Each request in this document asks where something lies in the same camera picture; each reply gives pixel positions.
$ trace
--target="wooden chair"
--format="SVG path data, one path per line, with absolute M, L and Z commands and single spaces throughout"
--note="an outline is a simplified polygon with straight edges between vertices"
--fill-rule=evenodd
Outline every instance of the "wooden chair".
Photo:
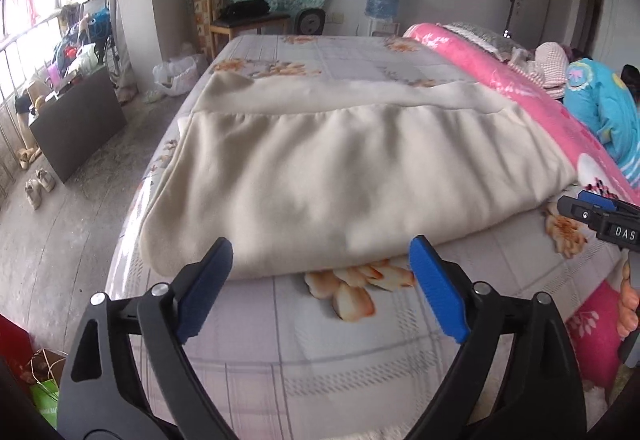
M 220 10 L 214 7 L 214 3 L 222 4 L 219 1 L 207 0 L 209 4 L 209 37 L 213 48 L 213 57 L 218 55 L 218 36 L 226 35 L 231 41 L 239 32 L 243 30 L 257 29 L 258 34 L 262 33 L 262 27 L 269 25 L 281 25 L 282 32 L 287 33 L 290 15 L 284 12 L 269 12 L 264 16 L 257 16 L 238 20 L 219 19 Z

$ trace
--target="blue clothing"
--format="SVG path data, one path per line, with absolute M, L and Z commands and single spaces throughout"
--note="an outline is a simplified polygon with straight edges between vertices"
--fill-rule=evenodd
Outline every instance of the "blue clothing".
M 566 70 L 564 106 L 602 143 L 632 187 L 640 184 L 640 125 L 625 83 L 604 64 L 580 59 Z

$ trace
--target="pair of sneakers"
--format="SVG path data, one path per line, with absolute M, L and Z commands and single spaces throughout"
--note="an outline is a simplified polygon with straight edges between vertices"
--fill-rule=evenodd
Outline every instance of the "pair of sneakers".
M 27 195 L 33 210 L 36 210 L 42 201 L 42 195 L 40 189 L 44 189 L 47 193 L 50 193 L 56 186 L 56 179 L 51 176 L 46 169 L 39 168 L 36 170 L 36 178 L 27 180 L 24 185 L 24 193 Z

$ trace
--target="window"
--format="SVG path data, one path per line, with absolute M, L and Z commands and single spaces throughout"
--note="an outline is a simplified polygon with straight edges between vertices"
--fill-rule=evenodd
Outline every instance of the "window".
M 20 93 L 34 73 L 50 64 L 60 40 L 55 0 L 2 0 L 0 93 Z

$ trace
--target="human hand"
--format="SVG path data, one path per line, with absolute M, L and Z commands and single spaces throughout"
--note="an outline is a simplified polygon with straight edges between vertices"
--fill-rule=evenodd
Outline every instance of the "human hand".
M 620 337 L 627 337 L 638 328 L 638 316 L 636 309 L 640 303 L 638 292 L 631 286 L 629 280 L 629 263 L 625 263 L 622 269 L 622 283 L 620 284 L 620 298 L 618 299 L 618 324 L 616 328 Z

